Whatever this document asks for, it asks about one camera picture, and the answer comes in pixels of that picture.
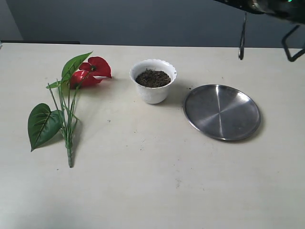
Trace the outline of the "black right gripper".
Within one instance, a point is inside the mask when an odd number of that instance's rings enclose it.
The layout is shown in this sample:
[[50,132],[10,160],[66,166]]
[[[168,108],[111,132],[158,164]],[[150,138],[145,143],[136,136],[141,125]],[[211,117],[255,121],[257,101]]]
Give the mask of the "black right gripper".
[[304,0],[218,0],[217,2],[252,14],[266,14],[292,23],[305,23]]

